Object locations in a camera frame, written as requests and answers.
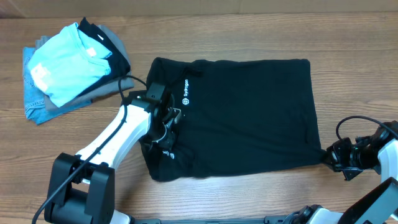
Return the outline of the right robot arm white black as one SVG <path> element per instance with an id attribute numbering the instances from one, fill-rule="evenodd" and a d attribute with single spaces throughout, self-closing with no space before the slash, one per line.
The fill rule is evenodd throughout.
<path id="1" fill-rule="evenodd" d="M 379 125 L 371 136 L 341 138 L 340 126 L 349 119 L 365 119 Z M 384 223 L 397 219 L 397 121 L 382 123 L 365 116 L 350 116 L 336 127 L 338 141 L 327 148 L 324 163 L 345 180 L 352 180 L 365 170 L 373 169 L 381 176 L 381 184 L 353 204 L 345 212 L 333 212 L 320 205 L 305 206 L 286 216 L 284 223 Z"/>

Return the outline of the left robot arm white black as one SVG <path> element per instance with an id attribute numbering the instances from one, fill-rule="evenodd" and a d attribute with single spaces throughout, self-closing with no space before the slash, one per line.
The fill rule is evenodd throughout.
<path id="1" fill-rule="evenodd" d="M 115 208 L 115 173 L 136 142 L 171 146 L 181 115 L 167 90 L 149 90 L 122 105 L 115 119 L 76 154 L 53 162 L 47 199 L 40 211 L 48 223 L 134 223 Z"/>

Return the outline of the black polo shirt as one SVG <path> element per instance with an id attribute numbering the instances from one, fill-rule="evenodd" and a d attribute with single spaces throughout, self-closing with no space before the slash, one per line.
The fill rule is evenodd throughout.
<path id="1" fill-rule="evenodd" d="M 182 112 L 173 146 L 142 149 L 156 181 L 292 169 L 325 155 L 306 59 L 156 58 L 147 83 L 165 85 Z"/>

